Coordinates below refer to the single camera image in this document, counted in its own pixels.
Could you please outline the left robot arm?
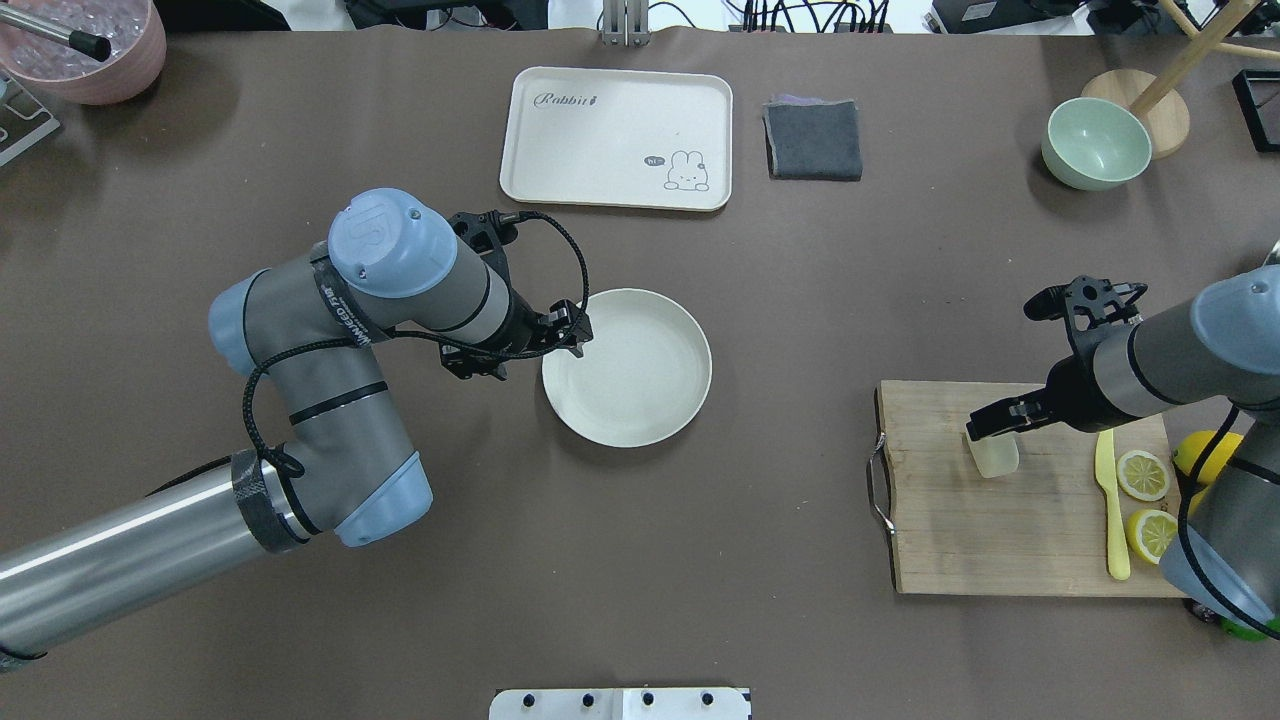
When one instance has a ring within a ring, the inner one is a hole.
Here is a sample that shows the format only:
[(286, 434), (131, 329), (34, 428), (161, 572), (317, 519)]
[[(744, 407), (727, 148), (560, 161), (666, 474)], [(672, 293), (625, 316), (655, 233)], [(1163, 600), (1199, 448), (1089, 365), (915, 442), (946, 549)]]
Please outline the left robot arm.
[(3, 670), (242, 562), (324, 533), (360, 547), (422, 518), (433, 491), (374, 347), (435, 343), (460, 379), (593, 337), (585, 299), (539, 313), (506, 246), (541, 211), (444, 218), (411, 193), (365, 191), (303, 256), (214, 300), (207, 328), (244, 378), (248, 447), (142, 500), (3, 557)]

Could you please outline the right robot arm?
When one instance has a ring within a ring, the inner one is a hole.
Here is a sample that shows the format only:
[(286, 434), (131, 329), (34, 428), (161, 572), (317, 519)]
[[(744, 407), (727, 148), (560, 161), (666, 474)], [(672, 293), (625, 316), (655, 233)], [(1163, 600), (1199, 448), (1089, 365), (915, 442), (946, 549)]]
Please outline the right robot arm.
[(1140, 282), (1079, 275), (1032, 296), (1024, 314), (1061, 322), (1069, 355), (1044, 386), (972, 413), (972, 439), (1064, 424), (1110, 430), (1185, 406), (1217, 404), (1212, 438), (1242, 442), (1217, 479), (1194, 492), (1206, 461), (1181, 483), (1172, 547), (1160, 564), (1185, 597), (1251, 632), (1277, 637), (1279, 270), (1263, 264), (1143, 314)]

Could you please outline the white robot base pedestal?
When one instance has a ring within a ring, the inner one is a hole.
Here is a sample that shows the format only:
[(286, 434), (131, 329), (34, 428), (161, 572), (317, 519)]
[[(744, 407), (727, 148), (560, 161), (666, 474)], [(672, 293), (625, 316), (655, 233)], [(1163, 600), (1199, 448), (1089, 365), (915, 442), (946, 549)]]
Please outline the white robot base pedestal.
[(751, 719), (750, 691), (735, 687), (507, 689), (489, 719)]

